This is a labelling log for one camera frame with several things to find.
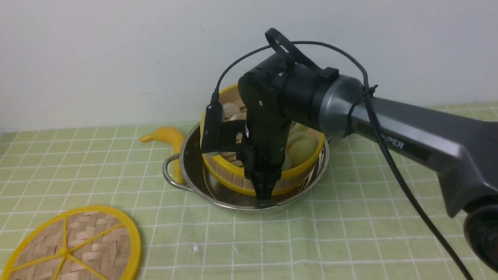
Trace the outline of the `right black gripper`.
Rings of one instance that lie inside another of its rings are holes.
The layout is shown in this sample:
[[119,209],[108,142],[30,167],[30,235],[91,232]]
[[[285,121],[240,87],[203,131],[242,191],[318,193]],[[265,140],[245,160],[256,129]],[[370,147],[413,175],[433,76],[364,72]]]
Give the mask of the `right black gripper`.
[[279,103],[279,89],[273,85],[282,67],[283,59],[273,54],[238,80],[239,96],[247,109],[243,142],[248,148],[242,162],[260,207],[272,200],[279,186],[290,129],[290,119]]

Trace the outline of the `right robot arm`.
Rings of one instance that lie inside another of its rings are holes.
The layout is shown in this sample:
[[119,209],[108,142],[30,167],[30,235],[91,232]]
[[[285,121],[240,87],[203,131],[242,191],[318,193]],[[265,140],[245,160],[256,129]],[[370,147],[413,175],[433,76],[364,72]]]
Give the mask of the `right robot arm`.
[[497,271],[497,122],[374,97],[338,70],[322,78],[277,54],[239,78],[238,92],[247,108],[241,160],[258,200],[272,198],[291,122],[329,138],[356,133],[434,171],[448,216],[466,212],[468,245]]

